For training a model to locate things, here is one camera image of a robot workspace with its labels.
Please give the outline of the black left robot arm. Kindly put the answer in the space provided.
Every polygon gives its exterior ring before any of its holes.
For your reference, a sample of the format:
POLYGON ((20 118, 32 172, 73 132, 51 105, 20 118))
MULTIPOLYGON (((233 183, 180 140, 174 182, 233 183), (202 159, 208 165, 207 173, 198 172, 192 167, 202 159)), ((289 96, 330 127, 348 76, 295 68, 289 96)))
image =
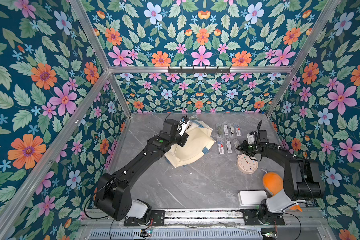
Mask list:
POLYGON ((147 140, 136 157, 113 174, 102 175, 94 200, 95 207, 116 221, 128 217, 137 219, 141 225, 148 224, 152 207, 144 201, 133 200, 131 189, 141 175, 173 145, 185 146, 189 137, 186 130, 190 123, 185 116, 180 120, 166 119, 163 129, 147 140))

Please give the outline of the cream floral canvas tote bag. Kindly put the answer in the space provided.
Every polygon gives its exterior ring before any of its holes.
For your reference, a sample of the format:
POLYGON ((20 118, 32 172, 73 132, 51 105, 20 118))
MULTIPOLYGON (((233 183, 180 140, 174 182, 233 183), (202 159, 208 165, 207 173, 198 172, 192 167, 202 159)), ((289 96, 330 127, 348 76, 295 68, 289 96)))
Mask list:
POLYGON ((192 116, 190 121, 190 126, 185 131, 189 135, 185 146, 173 145, 164 155, 174 168, 196 162, 206 155, 216 142, 211 137, 213 129, 205 122, 196 115, 192 116))

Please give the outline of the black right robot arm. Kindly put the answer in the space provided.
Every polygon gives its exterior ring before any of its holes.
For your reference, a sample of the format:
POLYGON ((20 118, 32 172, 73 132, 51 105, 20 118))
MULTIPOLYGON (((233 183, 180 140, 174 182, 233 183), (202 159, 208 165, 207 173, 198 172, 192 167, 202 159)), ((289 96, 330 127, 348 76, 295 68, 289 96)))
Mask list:
POLYGON ((260 203, 255 217, 260 223, 274 223, 283 217, 289 207, 324 196, 325 186, 320 178, 319 164, 297 157, 281 145, 270 143, 267 131, 257 129, 249 133, 236 149, 251 160, 260 155, 284 168, 283 189, 260 203))

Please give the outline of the clear green compass set case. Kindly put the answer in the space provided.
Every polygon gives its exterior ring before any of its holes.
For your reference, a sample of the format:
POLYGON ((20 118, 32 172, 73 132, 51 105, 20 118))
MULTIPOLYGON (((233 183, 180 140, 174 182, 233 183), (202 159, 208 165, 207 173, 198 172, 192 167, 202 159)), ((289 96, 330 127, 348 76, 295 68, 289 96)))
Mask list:
POLYGON ((223 127, 221 124, 216 124, 216 137, 217 139, 221 139, 224 136, 223 127))

